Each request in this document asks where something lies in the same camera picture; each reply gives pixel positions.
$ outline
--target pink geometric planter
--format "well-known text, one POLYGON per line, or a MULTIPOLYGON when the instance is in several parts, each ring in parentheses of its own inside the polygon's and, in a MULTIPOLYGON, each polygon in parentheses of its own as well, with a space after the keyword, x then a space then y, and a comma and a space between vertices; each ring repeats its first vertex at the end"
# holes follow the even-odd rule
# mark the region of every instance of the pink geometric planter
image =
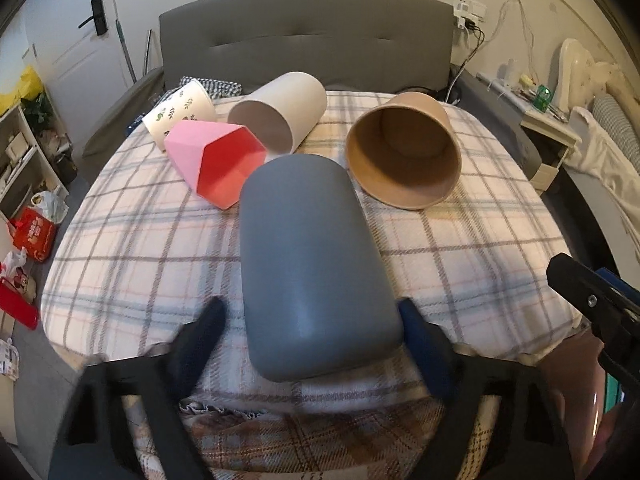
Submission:
POLYGON ((164 146, 189 187, 220 209, 240 199, 242 184, 267 155, 247 127, 206 121, 180 121, 164 146))

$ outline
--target gray cylindrical container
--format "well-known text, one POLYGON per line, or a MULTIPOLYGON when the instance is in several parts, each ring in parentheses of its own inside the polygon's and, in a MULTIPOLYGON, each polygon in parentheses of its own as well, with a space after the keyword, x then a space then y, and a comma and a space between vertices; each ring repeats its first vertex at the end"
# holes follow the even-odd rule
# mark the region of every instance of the gray cylindrical container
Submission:
POLYGON ((402 341, 378 248, 346 171, 318 155, 273 160, 240 197, 252 364, 295 381, 368 364, 402 341))

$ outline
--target door handle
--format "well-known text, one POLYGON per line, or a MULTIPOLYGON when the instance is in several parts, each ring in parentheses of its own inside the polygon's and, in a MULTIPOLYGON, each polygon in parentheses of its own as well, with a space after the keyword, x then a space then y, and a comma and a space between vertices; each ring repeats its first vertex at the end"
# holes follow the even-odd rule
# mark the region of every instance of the door handle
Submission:
POLYGON ((91 0, 91 10, 93 14, 89 16, 84 22, 78 25, 78 28, 83 28, 87 23, 93 21, 95 23, 95 31, 98 36, 103 36, 107 33, 107 17, 104 13, 104 6, 102 0, 91 0))

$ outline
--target black cable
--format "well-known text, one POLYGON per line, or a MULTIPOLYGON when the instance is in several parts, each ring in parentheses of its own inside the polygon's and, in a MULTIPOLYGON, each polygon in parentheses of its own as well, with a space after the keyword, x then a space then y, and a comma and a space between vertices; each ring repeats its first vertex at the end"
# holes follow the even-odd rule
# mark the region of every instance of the black cable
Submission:
POLYGON ((473 56, 476 55, 476 53, 478 52, 478 49, 482 46, 482 44, 484 43, 484 32, 482 31, 482 29, 480 27, 478 27, 474 22, 472 22, 471 20, 466 20, 466 28, 468 30, 471 30, 474 34, 474 37, 476 38, 476 40, 478 40, 478 44, 476 44, 475 49, 473 49, 471 51, 471 53, 466 57, 466 59, 464 60, 464 62, 462 63, 462 65, 460 65, 460 70, 458 70, 458 73, 456 74, 456 76, 453 78, 453 80, 451 81, 450 85, 449 85, 449 89, 447 90, 447 96, 444 99, 444 102, 448 103, 449 102, 449 97, 451 95, 451 89, 453 88, 453 85, 455 85, 456 81, 458 80, 458 78, 460 77, 460 74, 462 74, 462 71, 465 69, 465 66, 467 65, 467 63, 469 63, 469 61, 471 61, 473 59, 473 56))

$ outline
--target gray headboard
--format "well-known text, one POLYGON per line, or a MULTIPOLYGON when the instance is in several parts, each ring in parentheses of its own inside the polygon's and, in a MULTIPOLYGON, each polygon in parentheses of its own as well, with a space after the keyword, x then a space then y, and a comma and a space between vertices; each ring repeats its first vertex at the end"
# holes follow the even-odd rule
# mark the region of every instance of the gray headboard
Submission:
POLYGON ((292 70, 330 90, 447 85, 452 7, 436 0, 199 0, 160 16, 167 88, 183 75, 252 92, 292 70))

